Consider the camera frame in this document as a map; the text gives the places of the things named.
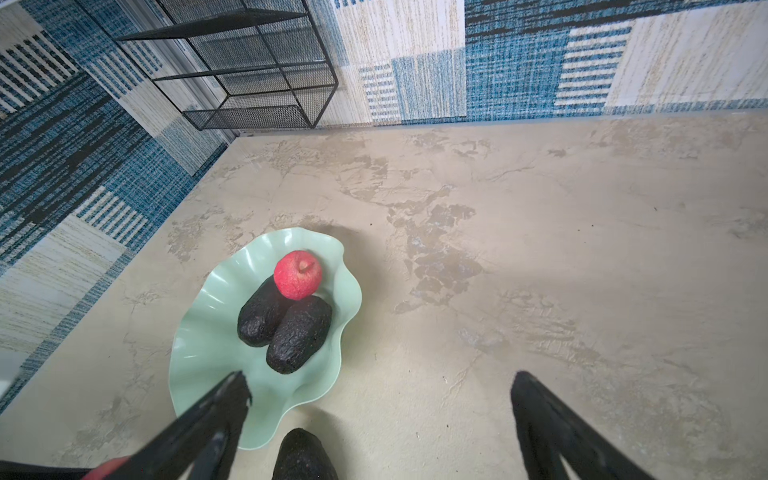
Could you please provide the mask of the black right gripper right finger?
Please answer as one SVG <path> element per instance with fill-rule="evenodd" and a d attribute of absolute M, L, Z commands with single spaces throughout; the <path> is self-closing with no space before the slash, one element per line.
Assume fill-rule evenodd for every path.
<path fill-rule="evenodd" d="M 567 479 L 565 464 L 581 479 L 649 479 L 528 371 L 510 390 L 517 438 L 530 479 Z"/>

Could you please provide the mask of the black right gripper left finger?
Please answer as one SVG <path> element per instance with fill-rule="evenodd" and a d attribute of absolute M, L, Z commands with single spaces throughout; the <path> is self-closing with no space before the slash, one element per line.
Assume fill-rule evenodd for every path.
<path fill-rule="evenodd" d="M 91 468 L 1 463 L 3 479 L 227 479 L 251 405 L 243 372 L 227 375 L 138 452 Z"/>

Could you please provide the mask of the dark fake avocado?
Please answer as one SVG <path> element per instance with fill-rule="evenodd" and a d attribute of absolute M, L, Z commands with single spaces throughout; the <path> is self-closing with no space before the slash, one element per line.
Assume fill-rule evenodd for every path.
<path fill-rule="evenodd" d="M 267 346 L 296 300 L 285 297 L 274 277 L 268 277 L 240 309 L 237 320 L 239 339 L 250 347 Z"/>
<path fill-rule="evenodd" d="M 273 480 L 338 480 L 338 473 L 320 439 L 295 428 L 281 442 Z"/>
<path fill-rule="evenodd" d="M 330 331 L 332 314 L 332 306 L 314 295 L 292 305 L 268 346 L 268 366 L 283 375 L 303 367 L 323 346 Z"/>

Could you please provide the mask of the red fake apple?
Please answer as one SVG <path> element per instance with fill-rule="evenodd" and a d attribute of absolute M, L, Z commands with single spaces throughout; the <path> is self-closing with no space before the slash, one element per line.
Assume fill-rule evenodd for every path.
<path fill-rule="evenodd" d="M 273 278 L 280 293 L 290 300 L 302 300 L 320 287 L 323 269 L 310 252 L 297 250 L 285 255 L 277 264 Z"/>

